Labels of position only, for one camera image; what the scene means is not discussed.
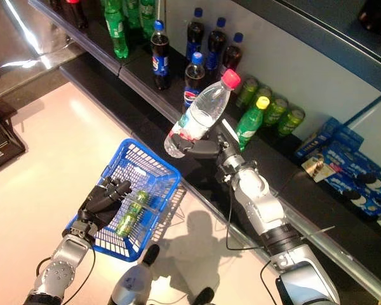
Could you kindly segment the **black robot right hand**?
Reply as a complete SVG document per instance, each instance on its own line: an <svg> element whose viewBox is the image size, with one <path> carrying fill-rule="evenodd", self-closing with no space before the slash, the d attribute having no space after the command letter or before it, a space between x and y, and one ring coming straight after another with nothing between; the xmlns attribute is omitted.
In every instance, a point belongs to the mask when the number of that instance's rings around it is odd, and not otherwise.
<svg viewBox="0 0 381 305"><path fill-rule="evenodd" d="M226 160L241 153L234 130L224 122L215 124L207 134L207 139L194 141L186 140L178 134L174 134L171 139L174 147L181 153L197 159Z"/></svg>

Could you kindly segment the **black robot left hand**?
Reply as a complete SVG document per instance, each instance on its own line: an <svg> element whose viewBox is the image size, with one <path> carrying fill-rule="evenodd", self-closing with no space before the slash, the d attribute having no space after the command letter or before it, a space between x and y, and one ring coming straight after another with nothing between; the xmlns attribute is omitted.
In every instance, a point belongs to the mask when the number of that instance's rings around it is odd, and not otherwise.
<svg viewBox="0 0 381 305"><path fill-rule="evenodd" d="M107 176L95 185L77 212L77 218L91 222L101 230L108 226L121 208L122 201L132 192L131 182Z"/></svg>

